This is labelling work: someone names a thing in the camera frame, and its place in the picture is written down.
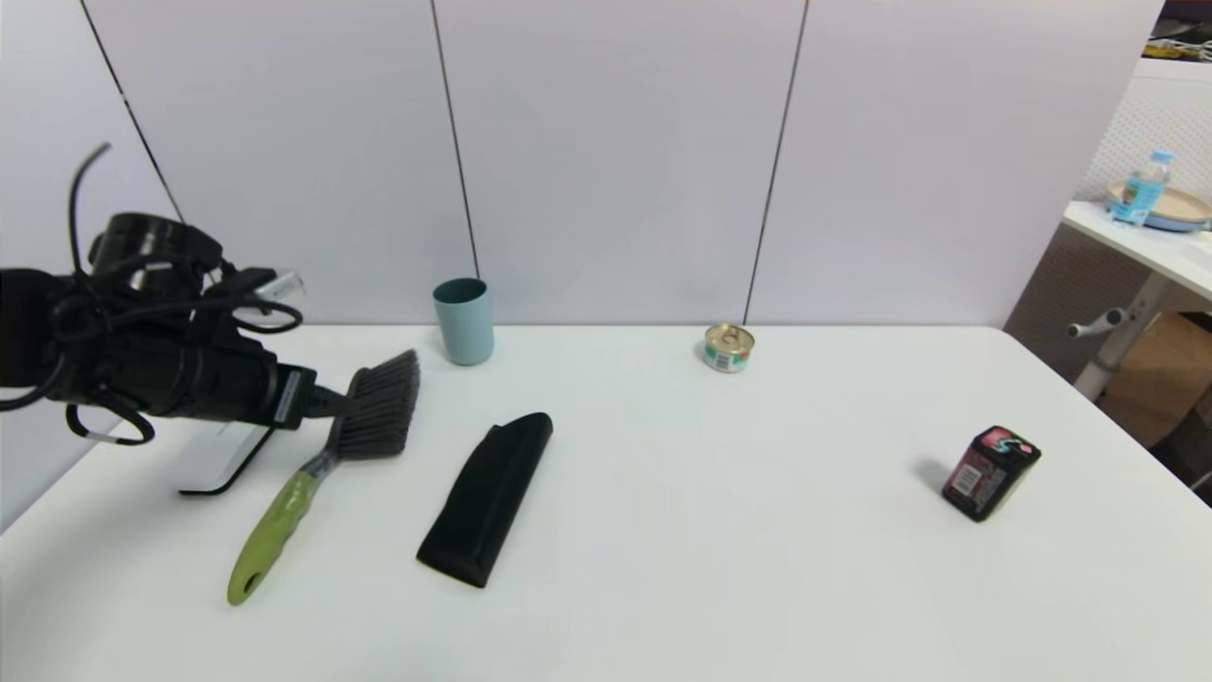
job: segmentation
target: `water bottle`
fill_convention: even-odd
[[[1166,190],[1166,184],[1170,182],[1170,161],[1173,159],[1173,151],[1154,151],[1149,162],[1128,178],[1124,185],[1124,194],[1111,204],[1111,217],[1137,227],[1144,224],[1149,211]]]

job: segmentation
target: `canned food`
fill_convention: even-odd
[[[749,354],[754,350],[754,334],[743,326],[718,323],[707,329],[707,344],[703,348],[703,361],[711,369],[738,373],[749,365]]]

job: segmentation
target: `table leg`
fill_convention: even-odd
[[[1081,371],[1081,377],[1073,383],[1074,389],[1090,401],[1097,401],[1103,395],[1111,377],[1115,377],[1115,373],[1120,371],[1124,357],[1128,355],[1137,338],[1144,333],[1153,317],[1157,315],[1161,300],[1166,297],[1170,286],[1171,281],[1166,275],[1157,271],[1149,273],[1149,277],[1144,280],[1144,285],[1140,286],[1140,291],[1137,291],[1132,305],[1127,309],[1128,319],[1107,337],[1103,346]]]

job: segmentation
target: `cleaning brush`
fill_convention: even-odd
[[[231,569],[228,602],[239,606],[265,579],[286,539],[311,505],[316,488],[342,460],[388,458],[404,452],[421,388],[417,353],[407,351],[373,368],[362,368],[349,384],[353,407],[332,420],[328,441],[286,482],[265,516],[252,529]]]

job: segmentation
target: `can label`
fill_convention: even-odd
[[[968,452],[964,453],[964,459],[951,472],[951,478],[947,481],[947,485],[972,500],[976,511],[982,512],[1005,480],[1006,470],[968,448]]]
[[[727,354],[718,351],[715,346],[711,346],[710,344],[708,344],[703,350],[707,355],[707,365],[720,372],[741,372],[745,369],[745,365],[749,362],[748,351],[743,354]]]

